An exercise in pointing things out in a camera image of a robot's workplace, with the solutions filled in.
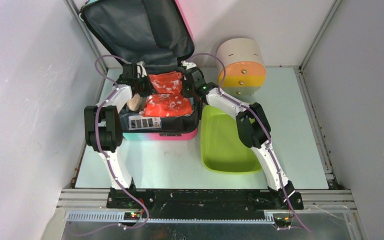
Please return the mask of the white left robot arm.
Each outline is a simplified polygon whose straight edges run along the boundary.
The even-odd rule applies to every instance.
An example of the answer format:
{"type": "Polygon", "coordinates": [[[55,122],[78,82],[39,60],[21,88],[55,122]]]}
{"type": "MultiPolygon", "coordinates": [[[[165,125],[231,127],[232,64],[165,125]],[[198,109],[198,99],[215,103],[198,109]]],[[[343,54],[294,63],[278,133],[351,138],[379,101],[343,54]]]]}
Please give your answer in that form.
{"type": "Polygon", "coordinates": [[[133,208],[138,202],[138,194],[129,188],[133,178],[126,165],[119,163],[117,148],[123,141],[120,111],[134,94],[142,92],[149,85],[144,63],[126,64],[122,67],[119,81],[112,81],[110,93],[104,100],[84,108],[84,132],[86,144],[93,148],[104,161],[111,179],[111,187],[123,190],[118,201],[125,208],[133,208]]]}

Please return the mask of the pink and teal kids suitcase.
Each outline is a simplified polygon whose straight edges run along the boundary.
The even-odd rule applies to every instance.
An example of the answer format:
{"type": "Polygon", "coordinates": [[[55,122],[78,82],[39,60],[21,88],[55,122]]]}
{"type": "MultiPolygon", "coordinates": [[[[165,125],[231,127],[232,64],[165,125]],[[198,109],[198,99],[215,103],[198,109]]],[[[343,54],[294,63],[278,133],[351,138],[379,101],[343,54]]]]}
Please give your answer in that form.
{"type": "MultiPolygon", "coordinates": [[[[90,0],[80,15],[90,32],[118,62],[144,63],[148,74],[183,73],[181,61],[193,55],[195,46],[181,10],[174,0],[90,0]]],[[[129,130],[128,118],[140,115],[124,106],[119,112],[127,140],[187,141],[198,132],[203,105],[188,98],[193,113],[162,117],[162,127],[129,130]]]]}

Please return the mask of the red white tie-dye garment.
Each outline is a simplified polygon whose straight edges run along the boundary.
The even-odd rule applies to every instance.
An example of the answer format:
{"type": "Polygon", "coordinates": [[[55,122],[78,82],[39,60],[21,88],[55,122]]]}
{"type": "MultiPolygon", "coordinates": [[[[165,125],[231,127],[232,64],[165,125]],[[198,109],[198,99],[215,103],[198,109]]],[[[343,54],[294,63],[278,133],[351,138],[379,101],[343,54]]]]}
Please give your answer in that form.
{"type": "Polygon", "coordinates": [[[188,98],[183,96],[182,74],[177,71],[150,74],[149,80],[156,93],[147,97],[141,115],[144,117],[182,117],[194,110],[188,98]]]}

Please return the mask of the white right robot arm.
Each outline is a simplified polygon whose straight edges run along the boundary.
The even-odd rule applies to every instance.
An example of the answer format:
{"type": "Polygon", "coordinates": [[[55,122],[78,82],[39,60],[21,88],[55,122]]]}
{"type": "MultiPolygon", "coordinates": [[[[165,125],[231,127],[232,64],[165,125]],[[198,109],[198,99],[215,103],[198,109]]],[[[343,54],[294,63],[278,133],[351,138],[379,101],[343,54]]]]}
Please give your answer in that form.
{"type": "Polygon", "coordinates": [[[186,90],[207,106],[215,107],[235,120],[241,143],[251,149],[265,174],[268,189],[272,192],[271,204],[284,209],[296,193],[295,187],[282,169],[275,154],[270,125],[262,106],[234,98],[213,82],[206,82],[202,71],[196,67],[184,68],[186,90]]]}

